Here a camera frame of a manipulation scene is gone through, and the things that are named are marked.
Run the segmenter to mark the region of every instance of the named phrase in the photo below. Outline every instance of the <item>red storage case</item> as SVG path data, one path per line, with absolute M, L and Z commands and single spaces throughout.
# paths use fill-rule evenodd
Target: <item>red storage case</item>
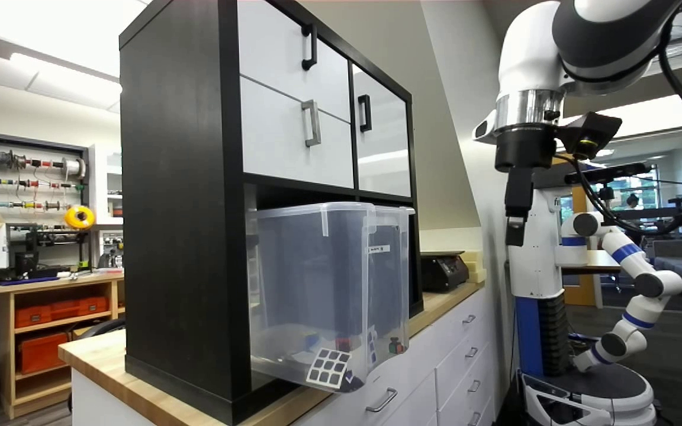
M 78 315 L 91 315 L 98 312 L 105 312 L 108 310 L 109 303 L 106 297 L 86 297 L 86 299 L 79 300 L 79 310 Z
M 29 375 L 40 370 L 62 366 L 65 362 L 57 355 L 57 346 L 62 343 L 67 343 L 66 333 L 23 340 L 18 346 L 21 374 Z
M 42 324 L 52 320 L 52 310 L 46 306 L 31 306 L 30 308 L 18 309 L 15 312 L 14 326 L 16 328 L 27 327 L 33 324 Z
M 79 300 L 66 300 L 64 302 L 52 303 L 52 321 L 64 318 L 76 317 L 81 311 Z

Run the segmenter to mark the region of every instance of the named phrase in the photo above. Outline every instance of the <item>silver drawer handle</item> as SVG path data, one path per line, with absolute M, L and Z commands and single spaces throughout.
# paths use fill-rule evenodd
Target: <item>silver drawer handle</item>
M 309 121 L 312 127 L 312 138 L 305 140 L 305 145 L 310 146 L 320 145 L 320 117 L 317 114 L 317 102 L 314 99 L 301 103 L 301 110 L 309 110 Z
M 480 380 L 473 380 L 473 385 L 470 386 L 470 389 L 468 389 L 468 392 L 477 392 L 478 388 L 481 387 L 481 381 Z
M 381 405 L 379 405 L 379 406 L 376 407 L 376 408 L 373 408 L 373 407 L 365 407 L 365 410 L 366 410 L 366 411 L 369 411 L 369 412 L 381 412 L 383 409 L 386 408 L 386 405 L 389 405 L 390 402 L 393 401 L 393 399 L 396 397 L 396 395 L 398 395 L 398 391 L 397 391 L 396 389 L 394 389 L 394 388 L 388 388 L 388 389 L 386 390 L 386 392 L 387 392 L 387 393 L 390 393 L 390 395 L 389 395 L 388 398 L 386 398 L 386 400 L 385 400 L 384 402 L 382 402 Z
M 478 426 L 479 421 L 481 421 L 481 413 L 474 412 L 473 418 L 470 420 L 470 423 L 468 423 L 468 426 Z

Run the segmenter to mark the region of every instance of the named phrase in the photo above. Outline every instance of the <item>drawer handle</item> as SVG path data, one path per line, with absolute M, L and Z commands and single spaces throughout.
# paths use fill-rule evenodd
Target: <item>drawer handle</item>
M 320 117 L 317 115 L 317 102 L 314 99 L 301 103 L 301 110 L 309 110 L 309 121 L 312 127 L 312 138 L 305 140 L 305 145 L 310 146 L 320 145 Z
M 481 413 L 474 412 L 473 418 L 470 420 L 470 423 L 468 423 L 468 426 L 478 426 L 479 421 L 481 421 Z
M 303 68 L 305 71 L 309 71 L 309 69 L 312 68 L 312 65 L 317 64 L 317 27 L 315 27 L 314 24 L 305 25 L 301 27 L 301 35 L 305 37 L 312 36 L 312 56 L 310 59 L 301 60 L 301 68 Z
M 480 380 L 473 380 L 473 385 L 470 386 L 470 389 L 468 389 L 468 392 L 477 392 L 478 388 L 481 387 L 481 381 Z
M 394 388 L 388 388 L 388 389 L 386 390 L 386 392 L 387 392 L 387 393 L 390 393 L 390 395 L 389 395 L 388 398 L 386 398 L 386 400 L 385 400 L 384 402 L 382 402 L 381 405 L 379 405 L 379 406 L 376 407 L 376 408 L 373 408 L 373 407 L 365 407 L 365 410 L 366 410 L 366 411 L 369 411 L 369 412 L 381 412 L 383 409 L 386 408 L 386 405 L 389 405 L 390 402 L 393 401 L 393 399 L 396 397 L 396 395 L 398 395 L 398 391 L 397 391 L 396 389 L 394 389 Z
M 373 130 L 373 114 L 370 111 L 370 95 L 361 95 L 357 98 L 360 105 L 365 104 L 365 124 L 359 127 L 360 132 Z

